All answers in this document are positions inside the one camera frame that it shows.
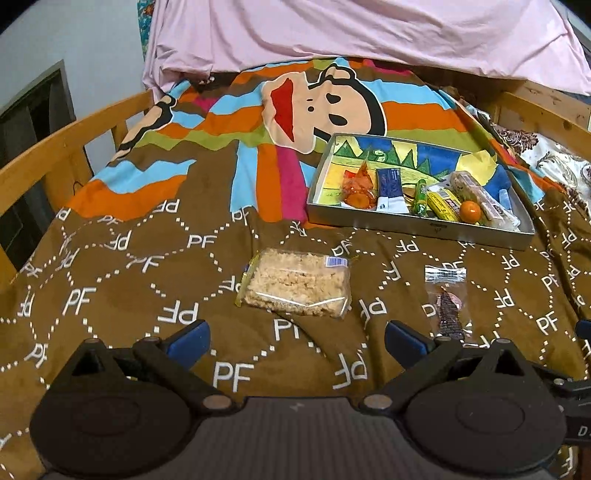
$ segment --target monkey face print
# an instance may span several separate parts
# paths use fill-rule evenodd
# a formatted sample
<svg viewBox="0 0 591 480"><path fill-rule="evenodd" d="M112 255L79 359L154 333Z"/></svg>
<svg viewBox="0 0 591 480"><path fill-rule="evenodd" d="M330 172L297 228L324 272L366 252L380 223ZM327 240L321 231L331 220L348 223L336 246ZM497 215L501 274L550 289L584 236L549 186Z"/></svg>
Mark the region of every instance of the monkey face print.
<svg viewBox="0 0 591 480"><path fill-rule="evenodd" d="M126 156L137 142L150 130L158 130L168 125L173 119L172 108L177 101L170 95L164 95L144 117L129 129L129 132L121 142L115 156L111 159L117 160Z"/></svg>
<svg viewBox="0 0 591 480"><path fill-rule="evenodd" d="M282 147L310 153L316 138L333 133L385 135L384 111L376 96L348 68L331 64L315 83L290 72L262 87L263 122Z"/></svg>

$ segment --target wrapped candy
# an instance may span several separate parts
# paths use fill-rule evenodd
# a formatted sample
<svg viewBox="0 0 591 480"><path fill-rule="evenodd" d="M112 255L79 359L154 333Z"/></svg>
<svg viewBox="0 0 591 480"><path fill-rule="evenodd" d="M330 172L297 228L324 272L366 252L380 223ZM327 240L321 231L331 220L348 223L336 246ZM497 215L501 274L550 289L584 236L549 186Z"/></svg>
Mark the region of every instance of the wrapped candy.
<svg viewBox="0 0 591 480"><path fill-rule="evenodd" d="M419 217L427 216L427 182L419 179L415 187L413 213Z"/></svg>
<svg viewBox="0 0 591 480"><path fill-rule="evenodd" d="M374 183L368 173L367 162L363 162L357 173L345 171L342 186L342 201L358 209L374 209L378 200L373 192Z"/></svg>
<svg viewBox="0 0 591 480"><path fill-rule="evenodd" d="M378 211L386 213L408 213L402 192L400 168L379 168L376 170L379 184Z"/></svg>
<svg viewBox="0 0 591 480"><path fill-rule="evenodd" d="M427 204L441 220L460 221L460 201L448 189L433 185L427 192Z"/></svg>

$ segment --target wooden bed frame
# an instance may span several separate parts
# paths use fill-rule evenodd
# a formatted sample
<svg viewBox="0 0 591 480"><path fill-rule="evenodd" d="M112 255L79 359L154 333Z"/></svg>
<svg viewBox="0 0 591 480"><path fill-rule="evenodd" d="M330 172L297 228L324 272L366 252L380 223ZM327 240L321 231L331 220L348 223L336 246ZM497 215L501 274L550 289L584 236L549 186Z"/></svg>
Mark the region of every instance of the wooden bed frame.
<svg viewBox="0 0 591 480"><path fill-rule="evenodd" d="M490 79L479 79L473 83L482 85L487 80ZM548 94L541 95L540 99L544 101L537 103L524 96L505 91L483 96L477 104L504 127L539 132L583 158L591 159L591 133L582 127L589 122L588 114L586 118L581 118L581 113L573 114L572 109L563 109L561 113L550 111L542 106L549 102L554 102L556 106L556 100L548 98ZM576 102L567 99L559 100ZM52 208L59 211L92 176L84 146L110 130L115 148L118 148L128 132L125 121L138 113L147 113L152 106L151 92L139 93L67 125L12 160L0 170L0 216L40 180ZM588 109L582 111L584 117ZM16 273L17 269L0 248L0 290L12 281Z"/></svg>

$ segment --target jerky package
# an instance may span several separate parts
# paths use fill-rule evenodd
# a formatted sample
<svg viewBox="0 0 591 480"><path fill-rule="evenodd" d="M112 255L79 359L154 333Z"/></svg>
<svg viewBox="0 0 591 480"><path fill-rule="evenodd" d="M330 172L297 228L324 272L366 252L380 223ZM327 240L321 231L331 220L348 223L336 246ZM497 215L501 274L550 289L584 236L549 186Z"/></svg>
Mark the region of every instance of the jerky package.
<svg viewBox="0 0 591 480"><path fill-rule="evenodd" d="M425 265L425 288L432 308L426 313L433 335L474 343L466 303L466 269Z"/></svg>

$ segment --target beef jerky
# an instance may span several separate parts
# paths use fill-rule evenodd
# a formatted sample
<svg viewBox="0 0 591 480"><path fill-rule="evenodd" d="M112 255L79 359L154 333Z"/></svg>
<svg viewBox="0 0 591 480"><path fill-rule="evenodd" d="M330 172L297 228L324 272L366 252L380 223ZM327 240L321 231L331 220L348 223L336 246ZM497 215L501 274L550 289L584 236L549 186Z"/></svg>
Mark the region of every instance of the beef jerky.
<svg viewBox="0 0 591 480"><path fill-rule="evenodd" d="M458 313L450 294L444 291L439 298L439 333L454 340L466 340Z"/></svg>

